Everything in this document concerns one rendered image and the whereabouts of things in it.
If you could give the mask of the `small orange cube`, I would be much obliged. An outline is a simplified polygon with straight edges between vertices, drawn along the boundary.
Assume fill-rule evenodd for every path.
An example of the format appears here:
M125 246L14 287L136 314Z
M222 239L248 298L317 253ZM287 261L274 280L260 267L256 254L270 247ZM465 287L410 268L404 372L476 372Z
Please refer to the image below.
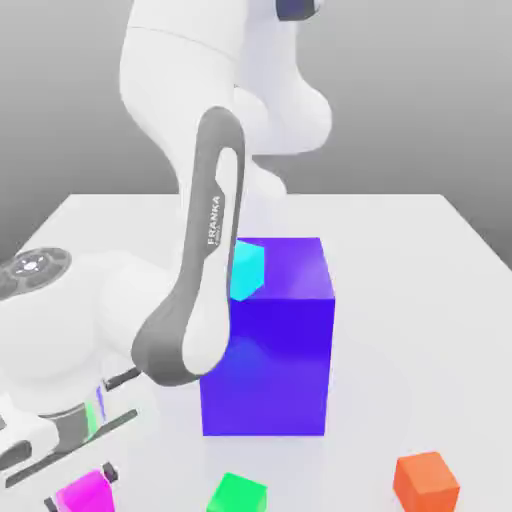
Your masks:
M397 459L393 490L404 512L455 512L460 485L438 452Z

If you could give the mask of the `small green cube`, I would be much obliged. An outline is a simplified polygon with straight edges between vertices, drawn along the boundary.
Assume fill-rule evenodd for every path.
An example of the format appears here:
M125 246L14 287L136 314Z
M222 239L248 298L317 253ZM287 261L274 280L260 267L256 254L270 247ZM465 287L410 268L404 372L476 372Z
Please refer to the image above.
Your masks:
M245 477L225 473L206 512L266 512L267 487Z

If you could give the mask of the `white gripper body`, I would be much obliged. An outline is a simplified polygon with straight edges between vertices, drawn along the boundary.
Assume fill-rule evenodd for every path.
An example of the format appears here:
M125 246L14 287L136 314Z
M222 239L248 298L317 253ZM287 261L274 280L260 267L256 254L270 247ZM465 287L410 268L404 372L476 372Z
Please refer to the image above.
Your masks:
M73 441L61 426L37 420L14 424L11 414L2 431L2 501L4 503L44 503L85 474L113 463L115 451L111 434L138 416L134 408L104 421L99 413L80 412L85 426L78 432L84 439Z

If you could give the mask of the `small cyan cube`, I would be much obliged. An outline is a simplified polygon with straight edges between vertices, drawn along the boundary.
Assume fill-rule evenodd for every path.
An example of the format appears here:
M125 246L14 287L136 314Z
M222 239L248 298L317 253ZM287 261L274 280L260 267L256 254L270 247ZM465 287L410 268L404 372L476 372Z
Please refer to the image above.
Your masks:
M243 301L264 284L265 250L242 240L235 245L230 298Z

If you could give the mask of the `small magenta cube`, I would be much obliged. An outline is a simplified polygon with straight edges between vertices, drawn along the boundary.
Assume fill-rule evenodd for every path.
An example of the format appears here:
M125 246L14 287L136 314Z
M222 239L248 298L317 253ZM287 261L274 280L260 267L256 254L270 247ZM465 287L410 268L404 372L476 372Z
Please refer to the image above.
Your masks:
M111 485L99 470L73 481L55 497L59 512L115 512Z

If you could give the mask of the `large blue box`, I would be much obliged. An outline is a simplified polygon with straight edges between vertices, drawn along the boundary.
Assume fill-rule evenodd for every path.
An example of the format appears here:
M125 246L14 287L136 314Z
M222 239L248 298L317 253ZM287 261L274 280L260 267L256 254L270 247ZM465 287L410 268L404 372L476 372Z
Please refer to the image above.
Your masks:
M229 295L227 350L200 381L203 433L321 436L336 304L322 243L238 240L264 248L264 284L243 301Z

